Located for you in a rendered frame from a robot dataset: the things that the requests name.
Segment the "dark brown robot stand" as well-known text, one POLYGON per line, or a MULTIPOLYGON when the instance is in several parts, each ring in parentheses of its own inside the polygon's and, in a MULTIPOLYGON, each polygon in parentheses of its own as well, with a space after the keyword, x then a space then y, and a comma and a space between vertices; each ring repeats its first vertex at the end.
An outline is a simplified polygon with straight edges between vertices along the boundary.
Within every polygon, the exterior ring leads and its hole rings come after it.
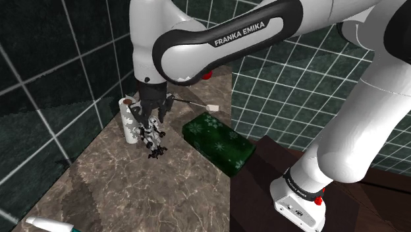
MULTIPOLYGON (((231 178, 230 232, 303 232, 277 212, 270 195, 273 179, 302 153, 270 137, 231 178)), ((354 184, 333 182, 325 189, 322 232, 411 232, 411 177, 371 168, 354 184)))

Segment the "black-handled brush with white head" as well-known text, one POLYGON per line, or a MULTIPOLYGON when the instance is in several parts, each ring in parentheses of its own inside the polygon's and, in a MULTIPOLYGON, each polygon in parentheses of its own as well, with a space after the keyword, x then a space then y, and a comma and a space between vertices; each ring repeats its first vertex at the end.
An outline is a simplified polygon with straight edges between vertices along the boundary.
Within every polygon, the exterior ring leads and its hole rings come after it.
POLYGON ((178 101, 178 102, 184 102, 184 103, 197 105, 197 106, 205 108, 207 111, 212 111, 212 112, 218 112, 219 111, 219 106, 218 105, 210 105, 210 104, 204 105, 204 104, 199 104, 199 103, 195 103, 195 102, 192 102, 192 101, 182 100, 182 99, 177 99, 177 98, 175 98, 174 100, 178 101))

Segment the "green box with snowflakes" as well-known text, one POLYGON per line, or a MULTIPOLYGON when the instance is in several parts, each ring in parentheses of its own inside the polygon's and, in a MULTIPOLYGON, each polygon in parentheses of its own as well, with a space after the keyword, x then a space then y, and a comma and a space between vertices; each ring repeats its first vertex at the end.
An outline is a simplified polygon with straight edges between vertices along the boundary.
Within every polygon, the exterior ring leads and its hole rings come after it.
POLYGON ((256 146, 208 112, 182 126, 185 141, 229 177, 235 176, 256 146))

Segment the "white and black robot figure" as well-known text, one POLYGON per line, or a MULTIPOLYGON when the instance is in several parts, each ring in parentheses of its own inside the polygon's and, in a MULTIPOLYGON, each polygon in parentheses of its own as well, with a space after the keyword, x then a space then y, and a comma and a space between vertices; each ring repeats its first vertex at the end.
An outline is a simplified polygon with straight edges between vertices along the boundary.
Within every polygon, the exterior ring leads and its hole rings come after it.
POLYGON ((141 124, 138 127, 138 135, 146 145, 146 148, 151 151, 148 158, 157 159, 158 156, 164 154, 164 151, 167 151, 167 148, 161 145, 161 139, 166 133, 159 130, 159 119, 157 117, 151 116, 148 119, 148 127, 144 127, 143 124, 141 124))

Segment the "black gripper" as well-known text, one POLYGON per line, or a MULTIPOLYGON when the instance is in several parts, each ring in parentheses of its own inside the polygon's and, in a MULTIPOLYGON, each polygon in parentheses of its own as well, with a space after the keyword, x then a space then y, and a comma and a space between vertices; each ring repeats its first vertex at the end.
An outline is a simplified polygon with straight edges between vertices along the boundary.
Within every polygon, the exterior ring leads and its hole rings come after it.
POLYGON ((164 117, 171 110, 174 102, 174 95, 166 94, 167 83, 148 84, 139 82, 138 92, 140 102, 137 101, 129 105, 129 110, 137 122, 144 128, 148 128, 149 115, 144 111, 158 108, 158 119, 160 123, 163 123, 164 117))

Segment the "white and teal tube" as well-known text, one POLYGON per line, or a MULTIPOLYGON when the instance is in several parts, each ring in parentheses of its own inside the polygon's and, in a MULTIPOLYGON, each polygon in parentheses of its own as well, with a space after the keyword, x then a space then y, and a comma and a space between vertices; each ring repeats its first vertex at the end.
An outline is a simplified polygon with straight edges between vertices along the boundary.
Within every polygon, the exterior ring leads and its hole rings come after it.
POLYGON ((72 224, 44 217, 28 217, 26 223, 48 232, 80 232, 72 224))

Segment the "white paper roll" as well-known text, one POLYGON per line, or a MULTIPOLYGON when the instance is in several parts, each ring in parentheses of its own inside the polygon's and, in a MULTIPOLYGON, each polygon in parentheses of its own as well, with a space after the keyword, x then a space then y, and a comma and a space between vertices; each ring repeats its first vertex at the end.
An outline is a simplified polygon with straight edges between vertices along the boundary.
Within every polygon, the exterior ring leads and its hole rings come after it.
POLYGON ((136 100, 130 96, 125 96, 119 100, 119 109, 121 113, 121 120, 123 124, 123 131, 125 140, 129 144, 136 144, 139 141, 138 135, 138 122, 134 118, 130 109, 128 108, 129 104, 135 103, 136 100))

